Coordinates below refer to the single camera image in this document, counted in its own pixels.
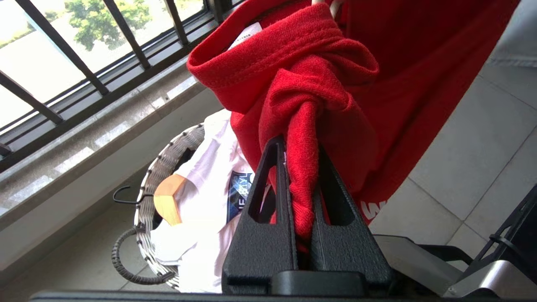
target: white wall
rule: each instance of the white wall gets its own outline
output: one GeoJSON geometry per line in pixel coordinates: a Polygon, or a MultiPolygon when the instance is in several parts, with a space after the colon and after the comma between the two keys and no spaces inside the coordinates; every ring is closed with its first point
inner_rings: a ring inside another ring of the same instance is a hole
{"type": "Polygon", "coordinates": [[[222,108],[206,89],[0,232],[0,270],[22,257],[154,159],[184,129],[222,108]]]}

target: graphic print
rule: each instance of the graphic print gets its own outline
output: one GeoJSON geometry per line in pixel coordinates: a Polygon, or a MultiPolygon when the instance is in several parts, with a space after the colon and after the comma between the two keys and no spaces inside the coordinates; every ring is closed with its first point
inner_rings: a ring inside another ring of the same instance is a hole
{"type": "Polygon", "coordinates": [[[231,172],[228,186],[228,217],[226,223],[237,216],[246,204],[252,187],[253,173],[231,172]]]}

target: green foliage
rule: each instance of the green foliage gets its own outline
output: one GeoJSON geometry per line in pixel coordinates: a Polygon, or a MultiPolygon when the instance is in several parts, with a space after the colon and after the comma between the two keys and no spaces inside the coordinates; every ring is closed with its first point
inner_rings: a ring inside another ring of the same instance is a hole
{"type": "MultiPolygon", "coordinates": [[[[133,0],[133,3],[118,0],[115,3],[130,30],[145,28],[146,23],[151,21],[149,7],[143,0],[133,0]]],[[[109,49],[116,49],[125,42],[103,0],[68,0],[65,6],[72,14],[69,24],[78,29],[75,40],[87,51],[93,49],[95,41],[104,42],[109,49]]]]}
{"type": "Polygon", "coordinates": [[[47,20],[49,22],[52,22],[56,19],[58,19],[60,17],[60,15],[58,15],[58,12],[55,12],[55,11],[46,11],[45,12],[45,18],[47,18],[47,20]]]}
{"type": "Polygon", "coordinates": [[[178,11],[187,10],[191,5],[196,5],[200,0],[176,0],[175,5],[178,11]]]}
{"type": "Polygon", "coordinates": [[[0,48],[4,47],[4,46],[6,46],[6,45],[8,45],[8,44],[10,44],[12,42],[15,42],[18,39],[24,37],[25,35],[35,31],[35,29],[29,23],[27,24],[27,26],[28,26],[27,29],[15,33],[11,39],[9,39],[7,41],[0,41],[0,48]]]}
{"type": "MultiPolygon", "coordinates": [[[[45,18],[52,22],[62,16],[63,12],[55,12],[55,11],[46,11],[45,12],[45,18]]],[[[13,35],[13,37],[7,41],[0,41],[0,48],[6,46],[9,43],[15,42],[16,40],[26,36],[27,34],[30,34],[35,31],[35,28],[30,24],[30,22],[26,22],[26,29],[23,31],[19,31],[13,35]]]]}

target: wicker basket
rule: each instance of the wicker basket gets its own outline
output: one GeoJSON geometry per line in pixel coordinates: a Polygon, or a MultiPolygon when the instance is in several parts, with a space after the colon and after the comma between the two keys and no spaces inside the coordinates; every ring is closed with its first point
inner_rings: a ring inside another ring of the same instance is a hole
{"type": "Polygon", "coordinates": [[[193,126],[176,136],[160,152],[158,157],[151,163],[140,186],[140,194],[136,202],[136,213],[134,214],[134,227],[124,232],[114,244],[112,249],[112,263],[118,273],[125,279],[133,283],[152,285],[167,283],[174,289],[179,288],[179,277],[177,267],[162,265],[155,260],[155,249],[151,244],[150,231],[153,229],[153,217],[155,206],[153,204],[153,193],[157,186],[166,177],[170,176],[181,156],[187,149],[195,150],[204,139],[205,130],[203,124],[193,126]],[[141,277],[129,271],[122,265],[119,258],[119,249],[123,241],[136,234],[136,243],[140,248],[140,253],[149,264],[156,277],[141,277]]]}

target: black frame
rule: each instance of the black frame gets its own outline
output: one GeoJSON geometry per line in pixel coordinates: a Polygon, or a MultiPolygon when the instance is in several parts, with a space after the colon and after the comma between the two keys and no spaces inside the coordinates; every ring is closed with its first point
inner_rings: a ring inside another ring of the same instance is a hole
{"type": "Polygon", "coordinates": [[[312,297],[312,296],[256,296],[226,294],[192,294],[174,292],[128,291],[43,291],[30,297],[30,302],[520,302],[515,299],[468,297],[461,299],[441,297],[312,297]]]}
{"type": "Polygon", "coordinates": [[[243,0],[204,0],[204,10],[181,21],[173,0],[165,0],[173,28],[140,46],[113,0],[103,0],[133,51],[93,73],[31,0],[15,0],[58,49],[86,76],[54,98],[40,102],[0,71],[0,85],[34,110],[0,128],[0,172],[185,57],[243,0]]]}

